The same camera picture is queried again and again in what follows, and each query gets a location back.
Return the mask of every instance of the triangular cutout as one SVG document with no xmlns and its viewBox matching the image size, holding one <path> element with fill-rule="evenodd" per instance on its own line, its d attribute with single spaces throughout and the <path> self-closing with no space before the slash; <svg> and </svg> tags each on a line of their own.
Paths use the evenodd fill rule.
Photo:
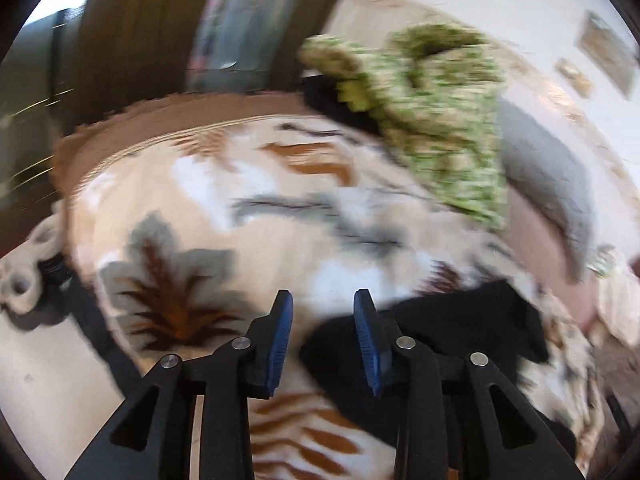
<svg viewBox="0 0 640 480">
<path fill-rule="evenodd" d="M 128 447 L 135 451 L 144 451 L 149 439 L 151 421 L 154 418 L 160 388 L 152 386 L 140 402 L 132 408 L 109 438 L 112 444 Z"/>
<path fill-rule="evenodd" d="M 494 384 L 489 388 L 489 393 L 494 403 L 495 416 L 498 419 L 504 449 L 516 449 L 533 444 L 536 440 L 536 433 L 504 392 Z"/>
</svg>

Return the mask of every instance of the blanket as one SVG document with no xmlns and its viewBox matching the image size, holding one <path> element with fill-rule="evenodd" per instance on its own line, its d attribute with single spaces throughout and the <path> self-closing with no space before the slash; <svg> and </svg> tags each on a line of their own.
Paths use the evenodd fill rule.
<svg viewBox="0 0 640 480">
<path fill-rule="evenodd" d="M 231 98 L 208 99 L 209 113 L 229 113 Z M 379 140 L 286 107 L 252 115 L 260 99 L 233 97 L 244 118 L 177 131 L 155 107 L 61 147 L 69 253 L 138 367 L 168 352 L 210 353 L 288 288 L 295 313 L 281 387 L 250 403 L 257 478 L 388 479 L 394 450 L 335 411 L 297 362 L 300 343 L 323 319 L 352 312 L 359 288 L 382 308 L 507 279 L 542 313 L 551 354 L 548 364 L 522 363 L 519 387 L 571 428 L 585 472 L 602 409 L 590 345 L 564 306 Z M 172 114 L 188 123 L 189 106 Z"/>
<path fill-rule="evenodd" d="M 487 43 L 469 28 L 420 24 L 390 34 L 380 50 L 308 38 L 300 59 L 341 81 L 341 99 L 369 111 L 432 195 L 502 229 L 506 184 L 495 114 L 503 79 Z"/>
</svg>

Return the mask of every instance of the green fuzzy cloth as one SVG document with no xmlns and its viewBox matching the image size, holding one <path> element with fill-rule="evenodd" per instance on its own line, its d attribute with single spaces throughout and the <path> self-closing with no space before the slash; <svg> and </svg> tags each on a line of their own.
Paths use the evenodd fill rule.
<svg viewBox="0 0 640 480">
<path fill-rule="evenodd" d="M 504 80 L 487 43 L 469 28 L 421 24 L 390 34 L 379 50 L 314 36 L 300 60 L 341 81 L 340 100 L 369 111 L 437 199 L 499 230 L 506 182 L 495 116 Z"/>
</svg>

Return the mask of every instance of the metal screw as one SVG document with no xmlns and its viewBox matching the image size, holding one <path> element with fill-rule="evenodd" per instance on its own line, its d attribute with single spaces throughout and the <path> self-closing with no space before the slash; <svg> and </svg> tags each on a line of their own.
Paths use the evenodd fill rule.
<svg viewBox="0 0 640 480">
<path fill-rule="evenodd" d="M 251 346 L 251 340 L 248 337 L 236 337 L 232 342 L 231 346 L 236 350 L 244 350 L 245 348 L 249 348 Z"/>
<path fill-rule="evenodd" d="M 160 359 L 160 366 L 162 368 L 173 368 L 180 362 L 180 358 L 176 354 L 167 354 Z"/>
<path fill-rule="evenodd" d="M 405 350 L 411 350 L 411 348 L 415 346 L 415 339 L 407 335 L 401 335 L 398 339 L 396 339 L 396 344 L 400 348 L 404 348 Z"/>
<path fill-rule="evenodd" d="M 489 364 L 489 358 L 482 352 L 474 352 L 471 354 L 470 359 L 476 366 L 487 366 Z"/>
</svg>

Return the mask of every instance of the gray cloth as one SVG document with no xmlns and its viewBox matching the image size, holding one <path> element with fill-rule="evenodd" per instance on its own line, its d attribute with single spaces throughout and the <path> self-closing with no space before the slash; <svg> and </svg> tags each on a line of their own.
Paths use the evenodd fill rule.
<svg viewBox="0 0 640 480">
<path fill-rule="evenodd" d="M 570 273 L 582 281 L 594 245 L 591 183 L 584 166 L 530 115 L 498 100 L 502 164 L 507 179 L 558 225 Z"/>
</svg>

